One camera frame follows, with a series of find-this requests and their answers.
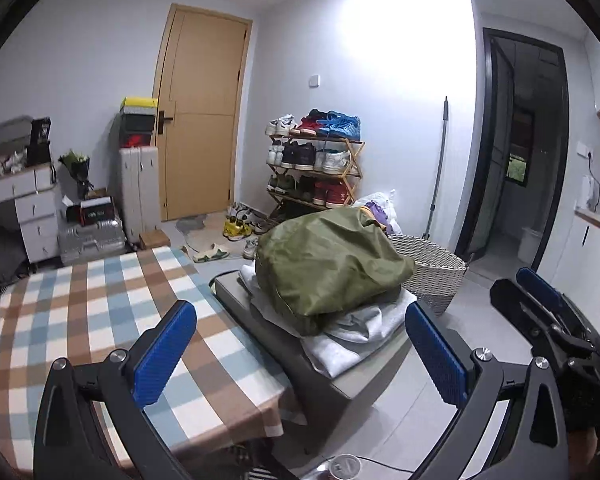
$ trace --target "tablecloth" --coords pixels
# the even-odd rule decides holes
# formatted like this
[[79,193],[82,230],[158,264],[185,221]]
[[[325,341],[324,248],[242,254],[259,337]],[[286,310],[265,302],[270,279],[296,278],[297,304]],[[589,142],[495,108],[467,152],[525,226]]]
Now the tablecloth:
[[[282,419],[304,423],[280,366],[223,309],[191,261],[169,247],[34,274],[0,298],[0,451],[23,472],[33,466],[40,399],[50,364],[102,361],[128,349],[176,299],[192,303],[195,335],[160,399],[145,407],[176,456],[262,436]],[[102,403],[105,436],[131,466]]]

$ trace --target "green fabric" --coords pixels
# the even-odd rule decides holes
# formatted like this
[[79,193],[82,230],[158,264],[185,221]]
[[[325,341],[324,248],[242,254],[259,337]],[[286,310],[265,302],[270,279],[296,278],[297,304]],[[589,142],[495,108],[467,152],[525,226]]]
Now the green fabric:
[[409,279],[413,267],[358,207],[287,220],[260,237],[256,252],[260,288],[301,335]]

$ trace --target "wicker basket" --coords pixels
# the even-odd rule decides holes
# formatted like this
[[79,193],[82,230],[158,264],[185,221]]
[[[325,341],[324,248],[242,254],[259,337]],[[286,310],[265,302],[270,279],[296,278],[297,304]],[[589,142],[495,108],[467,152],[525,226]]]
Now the wicker basket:
[[402,284],[441,316],[460,288],[466,263],[439,245],[422,238],[389,236],[398,254],[416,262],[413,276]]

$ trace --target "gray bench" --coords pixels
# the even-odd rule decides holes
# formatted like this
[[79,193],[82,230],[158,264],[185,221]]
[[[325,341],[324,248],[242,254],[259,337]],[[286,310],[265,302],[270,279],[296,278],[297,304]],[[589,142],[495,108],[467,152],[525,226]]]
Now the gray bench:
[[251,305],[238,272],[219,276],[215,294],[235,320],[282,366],[291,380],[308,421],[305,447],[320,452],[336,426],[357,420],[384,392],[411,348],[404,330],[397,330],[382,348],[332,380],[319,374],[304,355],[298,339],[266,321]]

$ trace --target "dark doorway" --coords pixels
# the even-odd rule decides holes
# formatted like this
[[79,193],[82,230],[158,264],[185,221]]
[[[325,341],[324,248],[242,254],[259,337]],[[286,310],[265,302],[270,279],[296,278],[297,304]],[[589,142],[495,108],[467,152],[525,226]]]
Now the dark doorway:
[[558,46],[485,28],[484,48],[480,153],[456,254],[493,280],[538,269],[562,192],[569,101]]

